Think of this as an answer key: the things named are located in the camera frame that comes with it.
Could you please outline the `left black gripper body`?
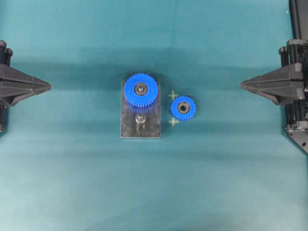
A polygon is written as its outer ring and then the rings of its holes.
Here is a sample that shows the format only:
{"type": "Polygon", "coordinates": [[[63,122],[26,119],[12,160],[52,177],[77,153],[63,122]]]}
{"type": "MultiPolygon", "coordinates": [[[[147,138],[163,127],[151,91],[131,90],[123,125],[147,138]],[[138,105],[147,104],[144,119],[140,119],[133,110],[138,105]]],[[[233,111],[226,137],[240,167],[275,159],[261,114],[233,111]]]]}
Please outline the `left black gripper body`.
{"type": "MultiPolygon", "coordinates": [[[[0,63],[5,65],[10,65],[11,57],[13,51],[10,48],[7,48],[7,43],[4,40],[0,41],[0,63]]],[[[4,131],[4,114],[5,114],[5,105],[0,103],[0,131],[4,131]]]]}

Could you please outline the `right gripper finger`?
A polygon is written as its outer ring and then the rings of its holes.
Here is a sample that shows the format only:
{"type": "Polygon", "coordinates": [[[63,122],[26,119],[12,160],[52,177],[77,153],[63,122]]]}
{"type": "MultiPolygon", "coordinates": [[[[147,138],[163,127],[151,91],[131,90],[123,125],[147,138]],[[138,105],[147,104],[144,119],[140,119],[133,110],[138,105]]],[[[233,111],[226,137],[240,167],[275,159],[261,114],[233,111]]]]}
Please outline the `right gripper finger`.
{"type": "Polygon", "coordinates": [[[243,81],[241,88],[271,100],[275,105],[290,104],[303,99],[302,81],[251,82],[243,81]]]}
{"type": "Polygon", "coordinates": [[[256,76],[252,79],[243,81],[240,86],[247,90],[253,88],[254,84],[278,83],[283,81],[302,81],[303,80],[303,65],[291,64],[268,72],[263,75],[256,76]]]}

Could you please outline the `right robot base frame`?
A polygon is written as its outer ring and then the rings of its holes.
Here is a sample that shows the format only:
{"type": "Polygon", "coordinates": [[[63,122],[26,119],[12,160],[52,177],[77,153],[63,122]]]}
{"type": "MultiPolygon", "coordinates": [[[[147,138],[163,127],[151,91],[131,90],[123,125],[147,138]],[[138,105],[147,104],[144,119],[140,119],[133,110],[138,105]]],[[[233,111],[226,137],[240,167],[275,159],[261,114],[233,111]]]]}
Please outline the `right robot base frame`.
{"type": "Polygon", "coordinates": [[[305,153],[308,152],[308,2],[289,1],[293,40],[287,42],[290,64],[301,63],[304,99],[286,106],[287,134],[305,153]]]}

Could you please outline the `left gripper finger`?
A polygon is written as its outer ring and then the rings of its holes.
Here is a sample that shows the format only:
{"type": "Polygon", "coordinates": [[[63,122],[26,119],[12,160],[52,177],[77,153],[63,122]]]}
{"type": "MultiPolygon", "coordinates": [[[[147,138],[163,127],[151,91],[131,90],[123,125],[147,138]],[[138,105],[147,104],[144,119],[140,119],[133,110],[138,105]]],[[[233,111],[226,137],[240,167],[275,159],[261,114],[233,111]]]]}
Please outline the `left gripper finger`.
{"type": "Polygon", "coordinates": [[[15,106],[22,100],[51,89],[48,83],[27,83],[16,81],[0,82],[0,103],[5,107],[15,106]]]}
{"type": "Polygon", "coordinates": [[[38,90],[51,89],[51,85],[41,79],[25,74],[5,64],[0,65],[0,82],[2,87],[38,90]]]}

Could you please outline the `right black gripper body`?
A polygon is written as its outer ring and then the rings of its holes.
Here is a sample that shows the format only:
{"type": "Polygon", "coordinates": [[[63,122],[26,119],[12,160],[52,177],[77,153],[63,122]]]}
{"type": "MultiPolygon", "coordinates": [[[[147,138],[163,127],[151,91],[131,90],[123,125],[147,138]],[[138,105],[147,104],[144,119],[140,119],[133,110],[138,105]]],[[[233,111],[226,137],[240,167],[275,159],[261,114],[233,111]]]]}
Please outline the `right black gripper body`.
{"type": "Polygon", "coordinates": [[[304,98],[293,100],[285,106],[286,130],[308,129],[308,42],[306,40],[291,39],[287,45],[279,49],[282,66],[295,63],[302,64],[304,98]]]}

